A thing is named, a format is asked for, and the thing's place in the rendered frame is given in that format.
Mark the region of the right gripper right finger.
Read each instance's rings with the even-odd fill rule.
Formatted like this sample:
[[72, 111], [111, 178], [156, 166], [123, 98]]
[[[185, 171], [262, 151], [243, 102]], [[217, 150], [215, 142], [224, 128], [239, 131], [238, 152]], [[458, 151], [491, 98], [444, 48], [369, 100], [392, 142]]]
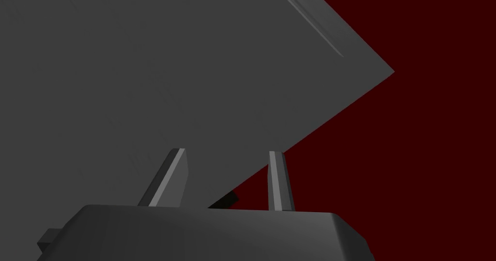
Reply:
[[269, 210], [294, 212], [289, 174], [285, 156], [281, 151], [269, 151], [267, 183]]

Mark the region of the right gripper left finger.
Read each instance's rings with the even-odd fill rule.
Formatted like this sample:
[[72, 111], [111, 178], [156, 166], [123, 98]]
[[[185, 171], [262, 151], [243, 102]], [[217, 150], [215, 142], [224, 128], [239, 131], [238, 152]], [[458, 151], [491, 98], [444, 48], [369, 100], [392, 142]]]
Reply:
[[184, 148], [173, 148], [152, 179], [138, 206], [179, 207], [188, 178]]

